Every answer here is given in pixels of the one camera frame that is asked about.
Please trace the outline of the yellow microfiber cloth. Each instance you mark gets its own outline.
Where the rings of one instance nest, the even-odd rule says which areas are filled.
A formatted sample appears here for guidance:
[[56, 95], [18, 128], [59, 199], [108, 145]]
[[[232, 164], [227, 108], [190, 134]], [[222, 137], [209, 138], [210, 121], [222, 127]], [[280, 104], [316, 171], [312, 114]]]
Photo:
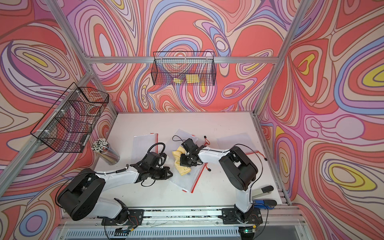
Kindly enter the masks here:
[[179, 174], [181, 176], [184, 176], [184, 175], [191, 172], [191, 168], [190, 167], [184, 167], [181, 165], [181, 155], [182, 154], [186, 154], [186, 150], [182, 146], [179, 146], [176, 151], [172, 151], [172, 155], [175, 159], [174, 166], [175, 166], [176, 170], [179, 172]]

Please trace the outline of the clear mesh document bag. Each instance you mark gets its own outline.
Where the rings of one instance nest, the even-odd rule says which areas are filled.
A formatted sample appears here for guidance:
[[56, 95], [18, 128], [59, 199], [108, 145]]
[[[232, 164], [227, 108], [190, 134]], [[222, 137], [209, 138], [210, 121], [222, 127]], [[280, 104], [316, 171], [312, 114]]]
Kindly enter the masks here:
[[177, 143], [182, 143], [183, 141], [187, 140], [187, 139], [192, 139], [193, 142], [198, 145], [199, 147], [201, 145], [204, 145], [204, 146], [208, 146], [208, 142], [206, 141], [206, 139], [204, 137], [202, 138], [198, 138], [196, 135], [193, 135], [193, 134], [190, 134], [190, 133], [187, 133], [183, 130], [177, 130], [177, 132], [172, 136], [172, 141], [173, 142], [177, 142]]
[[235, 146], [241, 148], [246, 155], [256, 153], [262, 160], [266, 159], [254, 145], [251, 137], [247, 133], [218, 138], [217, 144], [220, 149], [230, 149]]
[[158, 142], [158, 134], [134, 136], [133, 148], [131, 153], [131, 164], [141, 161], [147, 154], [148, 149]]
[[177, 170], [172, 170], [172, 172], [175, 173], [170, 178], [170, 181], [174, 185], [181, 188], [184, 192], [193, 193], [201, 174], [203, 173], [204, 169], [206, 169], [206, 166], [207, 163], [192, 167], [191, 171], [183, 176], [181, 176]]

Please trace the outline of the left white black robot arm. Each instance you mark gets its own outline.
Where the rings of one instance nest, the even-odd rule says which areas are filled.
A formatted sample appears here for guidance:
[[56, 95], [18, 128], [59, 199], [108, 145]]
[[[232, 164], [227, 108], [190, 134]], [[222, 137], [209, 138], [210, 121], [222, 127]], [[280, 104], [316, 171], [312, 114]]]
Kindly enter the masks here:
[[97, 217], [124, 225], [133, 217], [128, 206], [117, 198], [102, 198], [101, 194], [122, 185], [143, 183], [147, 179], [168, 180], [173, 173], [170, 167], [164, 166], [166, 159], [164, 152], [147, 152], [141, 161], [120, 170], [97, 173], [84, 169], [60, 190], [56, 204], [74, 221]]

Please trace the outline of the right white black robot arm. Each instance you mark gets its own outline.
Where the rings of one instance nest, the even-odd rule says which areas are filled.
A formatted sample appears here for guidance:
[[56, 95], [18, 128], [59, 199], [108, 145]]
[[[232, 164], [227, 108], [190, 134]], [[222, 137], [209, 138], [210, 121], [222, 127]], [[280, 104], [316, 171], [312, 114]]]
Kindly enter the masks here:
[[247, 223], [254, 209], [251, 188], [259, 172], [256, 165], [237, 146], [228, 150], [211, 149], [204, 145], [199, 147], [190, 138], [183, 141], [181, 146], [186, 151], [181, 154], [181, 166], [195, 167], [206, 163], [219, 164], [232, 186], [236, 188], [236, 203], [232, 209], [223, 209], [221, 216], [223, 223]]

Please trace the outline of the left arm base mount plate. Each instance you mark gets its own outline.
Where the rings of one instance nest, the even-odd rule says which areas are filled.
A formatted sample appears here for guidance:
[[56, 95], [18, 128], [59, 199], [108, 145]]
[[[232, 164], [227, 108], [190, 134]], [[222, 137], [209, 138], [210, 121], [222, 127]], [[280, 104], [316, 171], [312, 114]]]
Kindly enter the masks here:
[[143, 222], [144, 210], [123, 209], [115, 218], [103, 218], [102, 226], [140, 226]]

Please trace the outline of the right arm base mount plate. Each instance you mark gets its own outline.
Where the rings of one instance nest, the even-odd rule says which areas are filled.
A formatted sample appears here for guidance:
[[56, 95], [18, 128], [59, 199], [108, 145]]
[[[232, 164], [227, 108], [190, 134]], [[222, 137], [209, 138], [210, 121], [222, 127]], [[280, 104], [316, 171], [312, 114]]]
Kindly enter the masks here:
[[236, 208], [225, 208], [222, 209], [222, 214], [218, 218], [223, 220], [224, 225], [253, 224], [258, 226], [264, 222], [259, 208], [251, 208], [246, 213]]

